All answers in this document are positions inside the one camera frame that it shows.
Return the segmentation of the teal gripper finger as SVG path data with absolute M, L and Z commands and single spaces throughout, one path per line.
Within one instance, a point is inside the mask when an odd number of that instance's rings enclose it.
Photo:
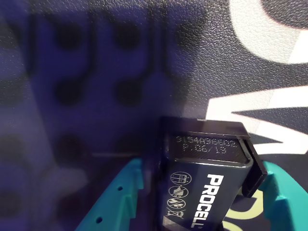
M 143 189 L 142 160 L 127 163 L 113 179 L 77 231 L 128 231 L 136 217 L 138 191 Z
M 272 231 L 308 229 L 308 193 L 284 169 L 264 161 L 263 211 Z

